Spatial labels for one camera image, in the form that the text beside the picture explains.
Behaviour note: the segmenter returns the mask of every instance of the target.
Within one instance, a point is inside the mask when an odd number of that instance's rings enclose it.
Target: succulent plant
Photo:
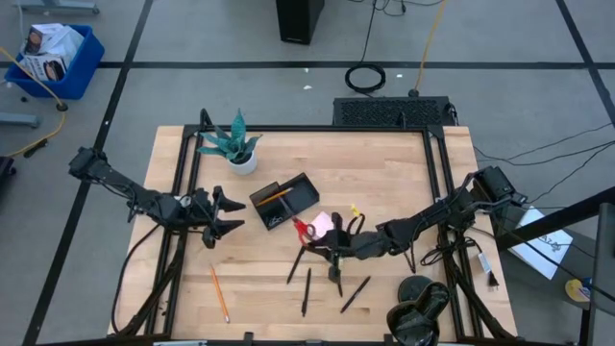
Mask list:
[[[217,145],[217,147],[201,147],[199,151],[203,154],[219,155],[234,164],[242,164],[249,160],[254,148],[257,146],[257,140],[262,136],[253,136],[246,141],[246,123],[243,120],[241,110],[237,110],[237,116],[231,125],[230,136],[217,126],[213,128],[217,137],[208,133],[201,133],[201,136],[212,144]]]

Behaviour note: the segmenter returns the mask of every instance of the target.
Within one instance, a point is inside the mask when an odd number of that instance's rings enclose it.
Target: black box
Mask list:
[[[449,106],[446,96],[335,98],[333,125],[399,126],[402,113],[408,126],[454,126]]]
[[[276,0],[280,39],[309,44],[325,0]]]
[[[250,200],[257,209],[258,215],[267,228],[267,231],[271,231],[282,224],[292,215],[286,212],[286,209],[279,199],[273,200],[260,207],[257,207],[257,204],[265,198],[290,187],[292,187],[292,190],[281,198],[284,198],[288,207],[291,208],[295,214],[299,214],[301,211],[306,210],[320,201],[320,194],[318,190],[316,190],[316,187],[314,187],[314,184],[311,183],[306,173],[301,173],[282,185],[278,184],[278,182],[272,183],[251,194]]]

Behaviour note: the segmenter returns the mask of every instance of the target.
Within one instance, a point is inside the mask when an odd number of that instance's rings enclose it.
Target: black computer tower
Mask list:
[[[309,44],[325,0],[276,0],[280,39]]]

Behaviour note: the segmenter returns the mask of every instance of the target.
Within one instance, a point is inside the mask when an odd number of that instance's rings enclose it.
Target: wire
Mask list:
[[[480,233],[482,233],[484,235],[489,235],[489,236],[491,236],[494,239],[496,238],[492,233],[487,232],[486,230],[481,230],[480,228],[476,228],[474,226],[470,226],[470,228],[473,229],[474,231],[478,231],[478,232],[480,232]]]
[[[599,145],[593,146],[593,147],[591,147],[591,148],[582,149],[582,150],[579,150],[579,151],[576,151],[576,152],[572,152],[572,153],[568,153],[568,154],[558,155],[558,156],[553,157],[553,158],[550,158],[550,159],[548,159],[548,160],[536,161],[536,162],[526,162],[526,163],[515,163],[515,162],[510,161],[509,159],[502,159],[502,158],[491,157],[491,156],[488,156],[488,155],[484,154],[484,153],[481,151],[481,149],[479,149],[478,147],[474,146],[474,148],[475,148],[475,149],[476,149],[476,150],[477,150],[477,151],[478,151],[481,155],[483,155],[484,157],[486,157],[486,158],[489,158],[489,159],[490,159],[490,160],[477,160],[478,162],[481,162],[481,161],[492,161],[492,160],[496,160],[496,161],[504,161],[504,162],[506,162],[506,163],[508,163],[508,164],[511,164],[511,165],[514,165],[514,166],[531,166],[531,165],[537,165],[537,164],[543,164],[543,163],[547,163],[547,162],[555,161],[555,160],[557,160],[557,159],[568,158],[568,157],[571,157],[571,156],[574,156],[574,155],[578,155],[578,154],[582,154],[582,153],[587,153],[587,152],[592,151],[592,150],[594,150],[594,149],[598,149],[598,148],[604,147],[605,145],[610,145],[610,144],[613,144],[613,143],[615,143],[615,140],[611,140],[611,141],[608,141],[608,142],[606,142],[606,143],[599,144]]]
[[[517,221],[512,220],[512,219],[510,219],[509,217],[506,217],[506,215],[503,215],[503,214],[501,214],[501,215],[495,214],[494,216],[495,216],[495,217],[502,217],[502,218],[504,218],[504,219],[506,219],[506,220],[508,220],[508,221],[512,222],[513,224],[517,224]],[[550,245],[550,246],[555,246],[555,247],[556,247],[556,246],[570,246],[570,247],[574,247],[575,249],[579,250],[580,252],[582,252],[582,253],[583,253],[583,254],[585,254],[586,256],[588,256],[588,257],[590,257],[590,258],[592,258],[592,259],[594,259],[594,258],[595,258],[595,257],[594,257],[594,255],[592,255],[592,254],[588,253],[587,251],[585,251],[585,250],[581,249],[580,247],[578,247],[576,244],[573,244],[573,243],[569,243],[569,244],[559,244],[559,243],[557,243],[557,242],[555,242],[555,243],[550,243],[549,241],[546,241],[545,239],[543,239],[543,238],[542,238],[542,237],[540,237],[540,236],[539,236],[539,237],[537,237],[536,239],[538,239],[538,240],[540,240],[541,242],[544,242],[545,244]]]
[[[429,6],[435,6],[437,4],[440,4],[444,0],[439,0],[439,1],[432,2],[432,3],[427,3],[427,4],[420,3],[420,2],[415,2],[415,1],[408,1],[408,0],[395,0],[395,1],[401,2],[403,4],[410,4],[410,5],[415,5],[415,6],[429,7]]]
[[[563,270],[564,272],[566,272],[568,275],[570,275],[571,277],[579,280],[579,281],[583,281],[582,278],[580,278],[578,275],[575,275],[572,271],[570,271],[568,268],[566,268],[565,266],[557,263],[556,261],[550,259],[547,255],[543,254],[542,252],[540,252],[538,249],[536,249],[535,247],[533,247],[531,244],[529,244],[527,241],[523,240],[520,236],[516,235],[515,233],[505,229],[504,227],[502,227],[501,223],[498,223],[498,225],[500,226],[500,229],[504,232],[506,232],[507,234],[511,235],[512,237],[516,238],[517,240],[523,242],[524,244],[528,245],[528,247],[535,251],[538,255],[540,255],[540,257],[542,257],[543,259],[547,260],[548,262],[550,262],[552,265],[556,266],[557,268]],[[591,290],[595,290],[598,293],[600,293],[601,295],[603,295],[605,298],[607,298],[608,300],[610,300],[611,302],[615,302],[615,297],[613,297],[612,295],[610,295],[609,293],[606,293],[603,289],[597,287],[596,285],[593,284],[586,284],[586,286],[591,289]]]
[[[520,208],[522,210],[542,210],[542,209],[564,209],[564,208],[568,208],[568,207],[529,207],[529,208],[525,208],[525,207],[517,207]]]
[[[592,156],[590,156],[587,160],[585,160],[585,162],[580,165],[579,167],[575,168],[575,170],[573,170],[572,172],[570,172],[567,176],[565,176],[562,180],[560,180],[559,182],[555,183],[553,186],[551,186],[551,188],[541,194],[538,195],[538,197],[534,198],[531,201],[527,201],[527,204],[532,204],[534,202],[536,202],[537,200],[541,199],[542,197],[550,194],[556,187],[558,187],[560,184],[564,183],[566,180],[568,180],[568,178],[572,177],[573,175],[575,175],[575,173],[579,172],[580,169],[582,169],[585,165],[587,165],[587,163],[589,163],[589,161],[591,161],[592,159],[594,159],[599,153],[603,152],[604,150],[606,150],[608,147],[610,147],[611,145],[613,145],[615,143],[611,143],[605,147],[603,147],[601,150],[595,152],[594,154],[592,154]]]
[[[433,265],[443,260],[445,256],[452,255],[457,250],[467,249],[474,246],[476,246],[477,249],[479,249],[479,252],[482,253],[480,245],[470,236],[458,237],[449,245],[441,245],[438,242],[438,244],[435,245],[435,249],[428,251],[419,262],[423,266]]]
[[[442,0],[442,4],[438,9],[438,13],[435,15],[435,20],[433,21],[433,26],[431,26],[430,35],[427,38],[427,44],[425,45],[425,50],[423,51],[423,58],[421,59],[421,66],[419,67],[419,76],[416,78],[416,84],[414,85],[414,89],[418,91],[419,86],[421,85],[421,80],[423,79],[423,69],[425,67],[425,61],[427,60],[428,52],[430,51],[431,41],[433,40],[433,34],[435,33],[435,29],[437,29],[438,24],[440,23],[440,19],[442,18],[442,13],[444,12],[444,8],[446,7],[447,0]]]
[[[26,34],[23,31],[23,9],[21,8],[21,0],[16,0],[15,4],[19,10],[19,32],[21,33],[21,41],[23,43],[26,40]]]
[[[19,69],[21,69],[26,75],[28,75],[28,77],[32,78],[32,80],[34,80],[35,82],[37,82],[37,84],[39,84],[42,88],[44,88],[47,92],[49,92],[49,94],[56,99],[56,103],[58,104],[56,106],[56,108],[58,109],[58,111],[61,114],[61,120],[60,120],[60,124],[58,125],[58,127],[56,128],[56,130],[52,131],[51,133],[49,133],[48,135],[40,138],[39,140],[36,140],[28,145],[26,145],[25,147],[12,152],[8,155],[5,155],[6,157],[9,158],[14,158],[19,154],[25,153],[28,150],[36,147],[39,143],[41,143],[43,140],[45,139],[49,139],[55,135],[57,135],[60,130],[62,129],[62,126],[64,126],[64,122],[66,122],[66,112],[65,111],[61,111],[61,110],[65,110],[66,109],[66,104],[64,102],[62,102],[60,100],[60,98],[58,97],[58,95],[56,95],[48,86],[46,86],[43,82],[41,82],[38,78],[36,78],[35,76],[32,75],[32,73],[30,73],[30,71],[28,71],[27,69],[25,69],[21,63],[17,62],[17,60],[9,53],[7,52],[7,50],[4,47],[0,46],[0,53],[4,54],[7,58],[9,58],[9,60],[14,63],[15,65],[17,65],[17,67],[19,67]]]
[[[534,148],[534,149],[528,150],[528,151],[526,151],[526,152],[519,153],[519,154],[517,154],[517,155],[511,156],[510,158],[506,158],[506,159],[499,159],[499,158],[495,158],[494,160],[514,160],[514,159],[517,159],[517,158],[522,157],[523,155],[531,154],[531,153],[537,152],[538,150],[542,150],[542,149],[545,149],[545,148],[552,147],[552,146],[554,146],[554,145],[556,145],[556,144],[559,144],[559,143],[561,143],[561,142],[564,142],[564,141],[566,141],[566,140],[570,140],[570,139],[573,139],[573,138],[576,138],[576,137],[578,137],[578,136],[582,136],[582,135],[585,135],[585,134],[588,134],[588,133],[591,133],[591,132],[596,132],[596,131],[598,131],[598,130],[601,130],[601,129],[605,128],[605,127],[609,127],[609,126],[612,126],[612,125],[613,125],[613,123],[609,122],[609,123],[606,123],[606,124],[604,124],[604,125],[601,125],[600,127],[595,128],[595,129],[585,130],[585,131],[580,132],[580,133],[578,133],[578,134],[576,134],[576,135],[572,135],[572,136],[567,136],[567,137],[564,137],[564,138],[562,138],[562,139],[560,139],[560,140],[558,140],[558,141],[555,141],[555,142],[553,142],[553,143],[546,144],[546,145],[543,145],[543,146],[539,146],[539,147],[537,147],[537,148]]]
[[[129,251],[128,256],[124,259],[124,263],[122,264],[122,269],[119,272],[119,280],[117,282],[117,288],[115,289],[115,296],[113,297],[113,305],[111,308],[111,327],[113,331],[119,333],[119,329],[117,328],[117,323],[115,323],[115,308],[117,307],[117,299],[119,298],[119,292],[122,290],[122,282],[124,281],[124,272],[126,271],[126,266],[128,265],[128,261],[131,259],[133,254],[135,253],[136,248],[139,247],[148,237],[150,237],[154,231],[160,227],[160,224],[154,226],[147,234],[143,236],[136,244],[133,246],[131,251]]]
[[[365,54],[367,53],[367,46],[369,44],[369,37],[371,36],[372,33],[372,24],[374,22],[374,14],[376,13],[376,0],[374,0],[372,2],[372,15],[369,19],[369,27],[367,29],[367,36],[365,38],[365,45],[363,46],[363,55],[361,56],[361,60],[357,63],[357,65],[351,67],[348,69],[348,71],[346,71],[346,75],[344,76],[344,81],[346,82],[346,86],[348,86],[349,88],[351,88],[352,90],[354,90],[355,92],[358,92],[360,94],[363,94],[367,97],[374,97],[372,95],[370,95],[370,93],[376,91],[376,90],[380,90],[382,87],[384,87],[384,84],[386,83],[386,73],[384,72],[384,69],[376,64],[373,63],[363,63],[363,61],[365,60]],[[350,75],[355,72],[358,69],[361,68],[366,68],[366,69],[370,69],[372,71],[375,71],[376,73],[378,73],[381,76],[381,80],[376,83],[373,86],[355,86],[353,84],[353,82],[351,82],[350,80]]]
[[[388,7],[388,4],[391,2],[391,0],[384,0],[384,4],[382,4],[382,8],[381,9],[376,9],[376,11],[382,11],[384,14],[388,15],[388,16],[403,16],[406,14],[406,5],[404,5],[403,2],[401,2],[400,4],[402,5],[402,12],[401,13],[389,13],[386,11],[386,8]]]
[[[185,230],[186,232],[190,233],[190,234],[197,234],[197,235],[202,235],[203,231],[196,231],[196,230]],[[173,231],[172,235],[180,235],[182,233],[182,231]]]

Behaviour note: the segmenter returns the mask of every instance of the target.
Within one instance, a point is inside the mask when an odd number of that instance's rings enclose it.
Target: pencil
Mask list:
[[[257,207],[260,207],[262,205],[265,205],[275,199],[278,199],[279,197],[284,196],[286,193],[290,192],[292,190],[292,187],[287,188],[286,190],[282,191],[282,192],[278,192],[275,195],[271,196],[271,197],[267,197],[265,199],[263,199],[262,201],[257,203]]]
[[[231,319],[229,318],[229,312],[227,311],[227,305],[224,304],[224,298],[222,297],[222,291],[220,290],[220,284],[218,283],[218,278],[215,276],[215,270],[213,269],[213,265],[209,264],[211,277],[213,278],[213,284],[215,285],[215,291],[218,293],[218,300],[220,301],[220,305],[222,306],[222,312],[224,312],[224,320],[227,323],[231,323]]]

